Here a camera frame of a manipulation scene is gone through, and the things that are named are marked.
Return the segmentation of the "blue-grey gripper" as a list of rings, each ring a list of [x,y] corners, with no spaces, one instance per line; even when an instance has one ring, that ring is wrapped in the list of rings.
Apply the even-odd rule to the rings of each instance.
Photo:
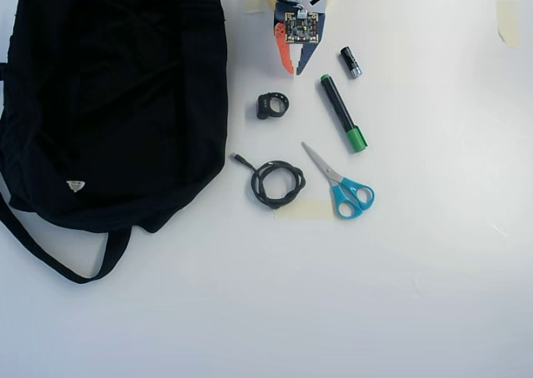
[[[286,42],[286,30],[285,30],[285,13],[291,11],[291,5],[288,5],[283,2],[277,2],[274,8],[274,38],[276,39],[276,44],[278,51],[280,53],[281,64],[285,70],[290,74],[294,74],[294,67],[291,61],[291,51],[290,44]],[[302,45],[301,56],[296,68],[296,74],[301,75],[311,59],[312,54],[316,51],[320,41],[323,38],[323,30],[326,21],[326,14],[318,14],[317,22],[317,42],[306,42]]]

